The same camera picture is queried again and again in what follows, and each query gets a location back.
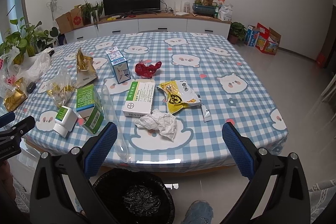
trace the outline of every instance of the snack wrapper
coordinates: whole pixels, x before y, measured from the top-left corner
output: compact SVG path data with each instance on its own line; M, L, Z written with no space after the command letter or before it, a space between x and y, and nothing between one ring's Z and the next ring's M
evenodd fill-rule
M75 81L71 79L70 73L63 66L59 67L57 75L50 80L47 88L47 94L57 107L65 105L76 89Z
M27 87L23 77L17 80L13 84L13 87L14 91L7 93L8 97L6 97L3 101L8 112L14 111L24 100L28 98Z
M97 72L93 67L93 57L83 54L82 48L77 51L77 84L76 88L87 85L92 80L96 79Z
M166 93L167 112L174 114L182 108L200 105L201 101L184 80L174 80L159 84Z

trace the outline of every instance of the white cabinet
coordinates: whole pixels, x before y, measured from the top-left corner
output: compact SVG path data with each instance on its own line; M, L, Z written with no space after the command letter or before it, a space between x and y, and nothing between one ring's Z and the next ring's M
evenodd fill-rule
M98 37L108 37L116 34L137 33L139 32L138 20L127 19L115 22L107 22L98 25Z
M186 32L187 19L184 18L142 18L139 19L139 32L167 30L168 32Z
M80 28L77 30L73 30L71 32L65 33L65 38L67 39L68 43L97 38L97 28L96 26L87 26L84 28Z
M207 20L188 19L187 32L218 34L227 38L230 24Z

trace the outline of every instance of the white floor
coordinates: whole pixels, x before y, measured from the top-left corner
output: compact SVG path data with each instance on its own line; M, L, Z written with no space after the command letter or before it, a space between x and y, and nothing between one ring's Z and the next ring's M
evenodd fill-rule
M260 78L286 122L289 135L282 155L287 156L290 152L299 155L308 187L316 182L336 178L336 121L329 122L334 113L328 104L320 103L319 99L331 76L316 67L314 62L288 52L278 51L275 56L271 56L244 44L235 47ZM29 188L32 175L27 175L16 159L10 163L14 176L20 182L23 180ZM162 179L167 186L175 184L170 192L176 210L174 223L178 224L190 204L200 199L212 206L212 223L219 223L248 183L235 166L194 176L162 175ZM273 182L274 178L270 180L255 215L262 213Z

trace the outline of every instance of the white tissue paper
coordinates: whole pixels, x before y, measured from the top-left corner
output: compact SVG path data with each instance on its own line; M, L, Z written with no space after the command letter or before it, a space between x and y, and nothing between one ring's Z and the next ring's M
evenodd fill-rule
M135 122L138 128L146 128L159 130L161 136L174 141L176 133L176 118L170 113L162 113L157 108L152 111L152 114L142 116Z

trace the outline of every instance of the trash can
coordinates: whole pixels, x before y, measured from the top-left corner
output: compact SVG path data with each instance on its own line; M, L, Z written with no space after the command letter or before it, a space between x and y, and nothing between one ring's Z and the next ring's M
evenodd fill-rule
M112 169L93 185L120 224L172 224L175 207L162 180L148 172Z

